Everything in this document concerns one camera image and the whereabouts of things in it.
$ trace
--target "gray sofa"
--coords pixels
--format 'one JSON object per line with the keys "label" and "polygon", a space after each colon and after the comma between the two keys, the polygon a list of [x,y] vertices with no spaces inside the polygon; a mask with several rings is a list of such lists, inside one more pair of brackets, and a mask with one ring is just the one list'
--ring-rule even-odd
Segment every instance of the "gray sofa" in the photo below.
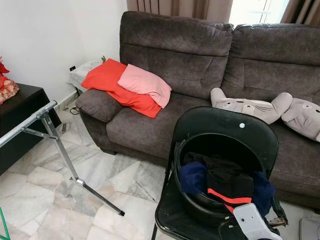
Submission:
{"label": "gray sofa", "polygon": [[[165,165],[178,118],[211,106],[210,91],[227,97],[271,101],[282,92],[320,105],[320,27],[299,24],[240,25],[125,12],[120,61],[150,71],[172,88],[156,118],[123,107],[91,89],[77,100],[95,143]],[[281,120],[270,125],[279,140],[271,182],[280,199],[320,209],[320,143]]]}

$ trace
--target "sofa armrest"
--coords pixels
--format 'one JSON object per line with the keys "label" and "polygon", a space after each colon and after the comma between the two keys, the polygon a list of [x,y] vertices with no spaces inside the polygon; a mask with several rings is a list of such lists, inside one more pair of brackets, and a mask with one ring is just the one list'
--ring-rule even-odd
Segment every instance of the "sofa armrest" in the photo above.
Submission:
{"label": "sofa armrest", "polygon": [[90,89],[76,100],[75,105],[85,114],[109,122],[123,107],[105,91]]}

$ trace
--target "curtain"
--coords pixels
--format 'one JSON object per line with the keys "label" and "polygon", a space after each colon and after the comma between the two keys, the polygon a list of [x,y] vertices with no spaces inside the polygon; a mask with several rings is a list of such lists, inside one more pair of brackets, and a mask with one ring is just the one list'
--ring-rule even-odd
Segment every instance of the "curtain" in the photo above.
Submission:
{"label": "curtain", "polygon": [[320,26],[320,0],[290,0],[281,23]]}
{"label": "curtain", "polygon": [[128,11],[229,21],[233,0],[127,0]]}

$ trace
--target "gray pillow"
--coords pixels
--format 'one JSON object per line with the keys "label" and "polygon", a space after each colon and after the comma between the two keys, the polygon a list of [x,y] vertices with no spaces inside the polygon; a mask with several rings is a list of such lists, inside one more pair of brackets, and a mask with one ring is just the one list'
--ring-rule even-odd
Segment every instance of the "gray pillow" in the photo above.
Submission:
{"label": "gray pillow", "polygon": [[249,100],[245,98],[227,98],[220,88],[211,90],[212,107],[255,116],[267,124],[272,124],[288,110],[292,96],[283,92],[271,103],[267,101]]}
{"label": "gray pillow", "polygon": [[294,98],[290,108],[281,118],[289,128],[320,142],[320,106]]}

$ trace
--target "black bucket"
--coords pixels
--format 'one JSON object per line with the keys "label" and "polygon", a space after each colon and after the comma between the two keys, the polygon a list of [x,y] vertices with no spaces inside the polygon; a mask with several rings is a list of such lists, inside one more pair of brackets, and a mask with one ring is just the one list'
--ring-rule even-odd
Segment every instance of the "black bucket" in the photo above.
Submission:
{"label": "black bucket", "polygon": [[265,172],[264,165],[249,147],[239,140],[223,134],[200,133],[182,142],[174,158],[173,171],[185,209],[196,221],[209,226],[218,226],[226,217],[232,215],[223,203],[205,193],[189,194],[182,192],[179,171],[185,155],[189,152],[208,157],[218,154],[236,162],[249,175],[253,171]]}

